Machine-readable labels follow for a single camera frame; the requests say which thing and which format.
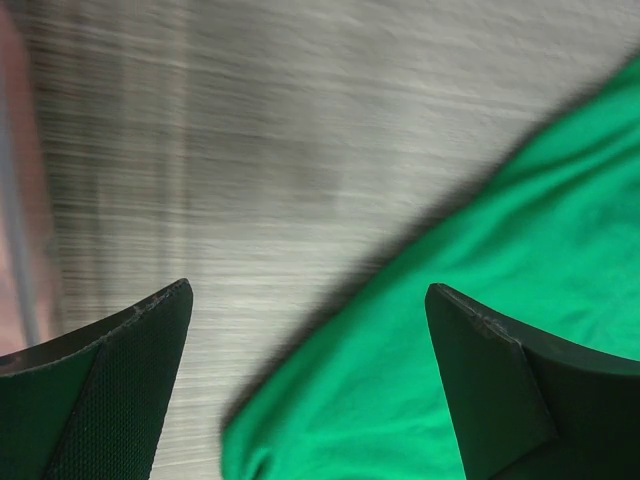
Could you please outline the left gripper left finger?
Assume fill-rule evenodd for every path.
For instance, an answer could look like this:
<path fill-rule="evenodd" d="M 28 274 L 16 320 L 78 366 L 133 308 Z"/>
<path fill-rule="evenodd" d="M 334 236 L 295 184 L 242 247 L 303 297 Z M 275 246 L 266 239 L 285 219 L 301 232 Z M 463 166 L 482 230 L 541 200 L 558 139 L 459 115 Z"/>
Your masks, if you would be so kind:
<path fill-rule="evenodd" d="M 193 307 L 180 279 L 1 358 L 4 479 L 147 479 Z"/>

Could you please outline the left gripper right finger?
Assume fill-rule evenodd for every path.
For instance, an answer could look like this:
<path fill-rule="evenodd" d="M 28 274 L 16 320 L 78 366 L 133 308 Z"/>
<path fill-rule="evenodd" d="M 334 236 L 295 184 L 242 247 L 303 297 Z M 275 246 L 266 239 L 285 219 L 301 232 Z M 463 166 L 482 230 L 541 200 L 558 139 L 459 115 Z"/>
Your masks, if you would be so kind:
<path fill-rule="evenodd" d="M 468 479 L 636 479 L 639 364 L 444 285 L 427 323 Z"/>

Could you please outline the green t shirt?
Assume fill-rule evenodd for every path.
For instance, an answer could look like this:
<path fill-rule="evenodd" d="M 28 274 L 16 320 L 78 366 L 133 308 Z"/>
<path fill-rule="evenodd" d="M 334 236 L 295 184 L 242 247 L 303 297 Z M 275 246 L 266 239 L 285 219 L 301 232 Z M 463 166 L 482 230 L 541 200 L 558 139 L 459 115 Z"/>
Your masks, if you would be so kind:
<path fill-rule="evenodd" d="M 434 283 L 638 357 L 637 61 L 532 138 L 272 374 L 224 430 L 223 477 L 461 478 L 425 315 Z"/>

